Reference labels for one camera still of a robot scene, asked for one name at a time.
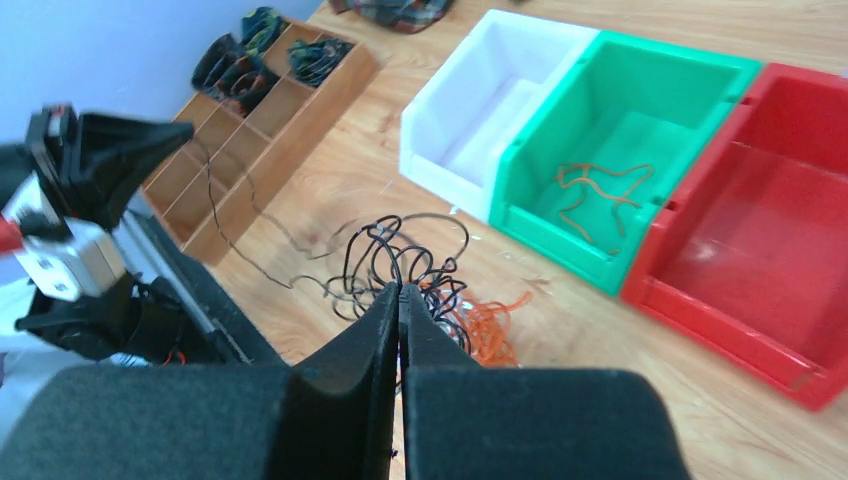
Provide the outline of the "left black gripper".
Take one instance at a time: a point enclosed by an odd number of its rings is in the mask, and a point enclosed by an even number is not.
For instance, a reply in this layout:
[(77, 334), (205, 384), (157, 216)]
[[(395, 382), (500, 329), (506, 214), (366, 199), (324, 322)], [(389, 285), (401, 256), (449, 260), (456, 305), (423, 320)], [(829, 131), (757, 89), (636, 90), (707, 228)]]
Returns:
[(190, 122), (149, 122), (100, 113), (79, 116), (71, 104), (32, 114), (25, 145), (52, 211), (117, 227), (144, 181), (194, 137)]

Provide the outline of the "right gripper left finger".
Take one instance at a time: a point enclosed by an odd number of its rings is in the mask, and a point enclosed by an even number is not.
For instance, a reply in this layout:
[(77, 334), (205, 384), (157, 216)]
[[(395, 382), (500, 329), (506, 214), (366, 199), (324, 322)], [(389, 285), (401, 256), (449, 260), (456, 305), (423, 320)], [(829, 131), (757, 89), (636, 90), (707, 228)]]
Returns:
[(385, 479), (399, 286), (294, 367), (58, 373), (1, 449), (5, 479)]

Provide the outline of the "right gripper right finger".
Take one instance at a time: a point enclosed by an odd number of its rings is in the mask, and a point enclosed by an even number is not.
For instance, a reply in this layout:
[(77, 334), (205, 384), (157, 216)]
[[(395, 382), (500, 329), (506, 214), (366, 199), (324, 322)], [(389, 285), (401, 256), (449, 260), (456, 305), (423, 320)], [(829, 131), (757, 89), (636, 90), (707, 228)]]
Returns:
[(615, 368), (485, 368), (399, 294), (410, 479), (687, 479), (661, 396)]

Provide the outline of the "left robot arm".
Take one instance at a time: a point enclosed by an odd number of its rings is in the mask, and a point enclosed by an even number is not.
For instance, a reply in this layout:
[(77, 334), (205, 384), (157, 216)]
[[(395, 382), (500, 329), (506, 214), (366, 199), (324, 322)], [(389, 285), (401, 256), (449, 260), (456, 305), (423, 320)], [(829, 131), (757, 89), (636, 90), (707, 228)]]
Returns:
[(1, 147), (1, 251), (35, 292), (4, 322), (21, 335), (89, 361), (126, 365), (247, 362), (203, 310), (221, 287), (135, 209), (144, 182), (194, 137), (185, 121), (77, 113), (32, 115), (23, 140)]

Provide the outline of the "wooden compartment tray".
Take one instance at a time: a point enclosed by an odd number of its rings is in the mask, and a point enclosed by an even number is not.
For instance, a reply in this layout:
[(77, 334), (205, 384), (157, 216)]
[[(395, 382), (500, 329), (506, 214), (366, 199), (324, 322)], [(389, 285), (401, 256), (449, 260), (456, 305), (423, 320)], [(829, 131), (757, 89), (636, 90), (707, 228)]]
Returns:
[[(347, 53), (309, 82), (289, 62), (295, 45), (332, 41)], [(278, 81), (247, 115), (201, 94), (178, 113), (194, 140), (143, 184), (142, 194), (184, 254), (219, 263), (364, 92), (379, 63), (361, 42), (290, 20), (263, 55)]]

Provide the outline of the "brown fabric roll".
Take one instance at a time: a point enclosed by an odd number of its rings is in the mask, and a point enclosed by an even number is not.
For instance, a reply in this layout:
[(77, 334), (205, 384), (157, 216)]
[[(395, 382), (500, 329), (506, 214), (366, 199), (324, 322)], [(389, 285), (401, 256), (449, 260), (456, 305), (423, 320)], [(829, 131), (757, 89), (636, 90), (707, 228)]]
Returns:
[(280, 77), (258, 58), (242, 56), (216, 82), (222, 103), (246, 118), (277, 84)]

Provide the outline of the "dark fabric roll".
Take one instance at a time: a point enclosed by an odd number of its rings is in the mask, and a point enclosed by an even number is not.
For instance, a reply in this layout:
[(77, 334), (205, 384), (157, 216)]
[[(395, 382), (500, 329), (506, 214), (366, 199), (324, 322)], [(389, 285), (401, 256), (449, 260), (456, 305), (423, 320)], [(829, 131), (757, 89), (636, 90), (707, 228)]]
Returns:
[(224, 73), (244, 56), (242, 45), (227, 33), (216, 39), (203, 54), (191, 76), (191, 86), (198, 92), (217, 101), (225, 98), (218, 82)]

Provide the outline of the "green patterned fabric roll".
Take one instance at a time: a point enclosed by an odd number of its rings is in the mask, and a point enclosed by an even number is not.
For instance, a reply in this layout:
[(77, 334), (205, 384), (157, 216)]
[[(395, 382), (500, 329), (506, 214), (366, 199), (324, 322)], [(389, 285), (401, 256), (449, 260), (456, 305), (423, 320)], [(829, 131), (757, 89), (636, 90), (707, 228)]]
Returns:
[(241, 45), (249, 56), (261, 56), (288, 25), (289, 22), (273, 7), (253, 9), (240, 20)]

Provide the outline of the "white plastic bin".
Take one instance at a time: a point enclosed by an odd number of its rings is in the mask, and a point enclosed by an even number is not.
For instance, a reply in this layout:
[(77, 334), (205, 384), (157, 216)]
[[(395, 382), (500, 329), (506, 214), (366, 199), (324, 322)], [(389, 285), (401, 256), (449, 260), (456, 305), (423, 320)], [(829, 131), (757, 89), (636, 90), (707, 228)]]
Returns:
[(487, 222), (502, 153), (598, 33), (489, 10), (404, 109), (400, 173)]

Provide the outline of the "green plastic bin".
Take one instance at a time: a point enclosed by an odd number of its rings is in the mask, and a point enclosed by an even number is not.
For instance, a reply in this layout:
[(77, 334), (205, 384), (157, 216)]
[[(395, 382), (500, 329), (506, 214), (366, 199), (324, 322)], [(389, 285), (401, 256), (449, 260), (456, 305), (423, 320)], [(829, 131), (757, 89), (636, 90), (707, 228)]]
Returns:
[(602, 31), (502, 154), (490, 225), (616, 295), (651, 221), (762, 66)]

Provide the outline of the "plaid cloth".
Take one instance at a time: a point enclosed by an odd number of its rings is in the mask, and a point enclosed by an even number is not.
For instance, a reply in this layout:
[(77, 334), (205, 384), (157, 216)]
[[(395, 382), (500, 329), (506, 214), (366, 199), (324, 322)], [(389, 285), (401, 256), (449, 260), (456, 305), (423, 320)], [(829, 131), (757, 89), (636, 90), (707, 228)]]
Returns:
[(453, 0), (329, 0), (335, 14), (352, 11), (388, 30), (415, 34), (440, 21)]

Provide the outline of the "red plastic bin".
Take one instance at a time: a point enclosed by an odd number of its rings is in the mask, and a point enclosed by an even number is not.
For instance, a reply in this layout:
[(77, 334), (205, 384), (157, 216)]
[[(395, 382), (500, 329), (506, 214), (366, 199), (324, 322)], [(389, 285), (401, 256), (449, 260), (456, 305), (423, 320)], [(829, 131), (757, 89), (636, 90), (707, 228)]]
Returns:
[(847, 81), (771, 63), (658, 211), (621, 298), (817, 411), (847, 389)]

